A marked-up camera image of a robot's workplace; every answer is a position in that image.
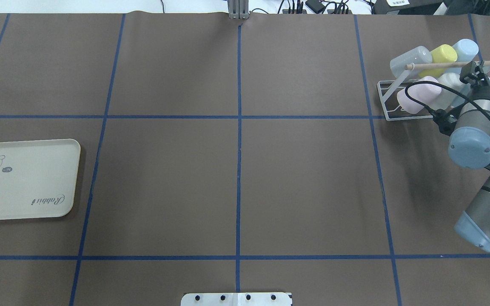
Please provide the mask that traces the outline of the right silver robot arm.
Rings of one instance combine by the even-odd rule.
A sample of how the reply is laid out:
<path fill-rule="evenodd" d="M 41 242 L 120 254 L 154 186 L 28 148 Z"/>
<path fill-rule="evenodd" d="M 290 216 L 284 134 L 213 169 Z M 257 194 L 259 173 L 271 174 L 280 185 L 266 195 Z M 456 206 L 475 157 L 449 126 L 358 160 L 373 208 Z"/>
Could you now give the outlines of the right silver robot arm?
<path fill-rule="evenodd" d="M 458 114 L 451 133 L 448 155 L 462 168 L 490 171 L 490 78 L 482 64 L 469 62 L 460 80 L 471 86 L 467 100 L 455 108 Z M 454 226 L 470 244 L 490 252 L 490 176 Z"/>

